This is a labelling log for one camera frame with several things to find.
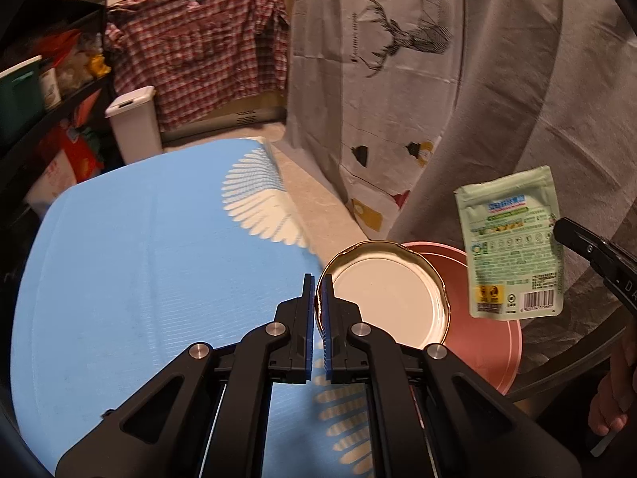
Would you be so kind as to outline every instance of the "green storage box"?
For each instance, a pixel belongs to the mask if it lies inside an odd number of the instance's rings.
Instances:
[[[0,72],[0,145],[13,144],[44,112],[39,62],[32,57]]]

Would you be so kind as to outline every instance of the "tile floor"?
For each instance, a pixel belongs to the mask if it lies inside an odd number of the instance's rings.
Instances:
[[[280,122],[203,133],[167,144],[164,151],[184,149],[224,138],[263,136],[271,143],[281,140],[285,125]],[[285,188],[296,205],[314,252],[325,266],[337,253],[367,240],[345,205],[332,192],[301,169],[276,146],[272,146]]]

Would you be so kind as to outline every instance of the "white plastic bin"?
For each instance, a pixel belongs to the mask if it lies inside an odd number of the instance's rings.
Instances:
[[[106,108],[106,116],[126,165],[162,153],[153,96],[154,86],[120,95]]]

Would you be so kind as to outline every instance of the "red plaid fabric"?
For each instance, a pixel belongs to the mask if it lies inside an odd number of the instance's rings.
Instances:
[[[155,86],[165,131],[283,90],[288,34],[284,0],[128,0],[108,9],[104,44],[118,94]]]

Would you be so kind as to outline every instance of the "green plastic pouch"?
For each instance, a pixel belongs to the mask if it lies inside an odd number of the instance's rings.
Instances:
[[[553,238],[559,209],[550,167],[461,186],[455,200],[471,316],[521,320],[560,314],[564,261]]]

